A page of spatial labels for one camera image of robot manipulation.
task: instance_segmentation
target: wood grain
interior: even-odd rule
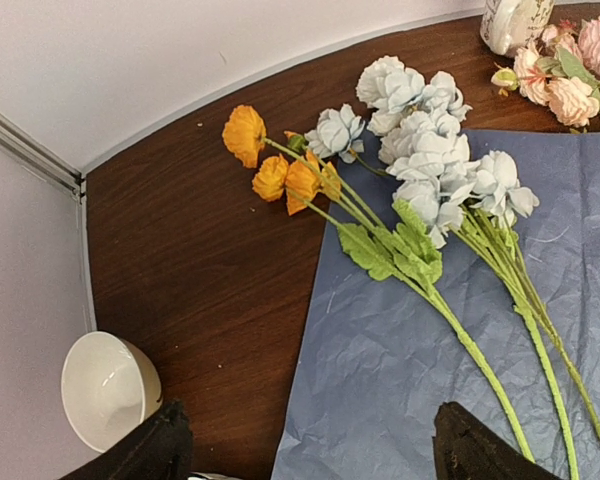
[[[554,19],[600,14],[557,8]],[[279,73],[168,125],[88,175],[88,228],[99,328],[155,362],[183,400],[195,467],[269,478],[282,432],[324,222],[251,191],[253,172],[224,149],[232,108],[256,107],[270,136],[311,129],[351,103],[362,69],[397,55],[427,78],[452,73],[474,107],[466,126],[566,131],[548,109],[489,83],[494,62],[477,17],[387,35]]]

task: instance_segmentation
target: dark brown wooden surface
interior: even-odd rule
[[[600,15],[556,8],[554,20]],[[324,222],[265,204],[222,145],[232,108],[256,107],[269,135],[306,132],[351,103],[362,69],[397,55],[430,78],[453,74],[474,107],[469,128],[566,131],[548,109],[497,95],[479,18],[396,33],[299,65],[172,123],[88,175],[91,274],[99,328],[155,362],[183,400],[195,466],[269,478],[282,432]]]

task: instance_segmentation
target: white bowl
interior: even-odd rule
[[[101,453],[160,408],[161,391],[147,356],[105,332],[79,338],[62,369],[62,404],[69,423]]]

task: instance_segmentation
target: yellow flower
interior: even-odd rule
[[[322,176],[329,180],[331,185],[323,180],[320,191],[329,197],[329,200],[333,200],[334,202],[340,200],[342,183],[340,182],[336,168],[331,162],[327,163],[327,166],[322,169]]]
[[[253,107],[234,108],[222,132],[222,140],[246,168],[258,166],[258,153],[264,148],[267,130],[264,121]]]
[[[309,150],[307,150],[306,159],[316,169],[320,168],[318,159]],[[316,198],[318,190],[320,189],[320,179],[309,167],[296,160],[289,167],[285,185],[296,195],[299,195],[305,200],[312,201]],[[289,212],[289,215],[294,215],[305,208],[307,208],[307,206],[302,200],[296,198],[292,194],[287,194],[287,212]]]
[[[265,202],[274,202],[284,193],[284,182],[289,171],[289,163],[282,156],[269,157],[253,177],[253,191]]]

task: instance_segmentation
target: blue paper sheet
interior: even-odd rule
[[[600,416],[600,134],[467,133],[473,158],[490,149],[509,152],[522,184],[540,198],[516,230],[529,274]],[[376,163],[377,139],[369,135],[365,143],[365,158]],[[340,172],[395,223],[392,179],[356,164],[341,165]],[[568,478],[549,388],[511,298],[456,238],[443,258],[438,288],[502,381],[537,462]],[[581,478],[600,480],[600,448],[588,414],[546,340]],[[495,394],[446,321],[397,280],[370,279],[327,226],[273,479],[435,478],[433,420],[440,404],[452,400],[516,446]]]

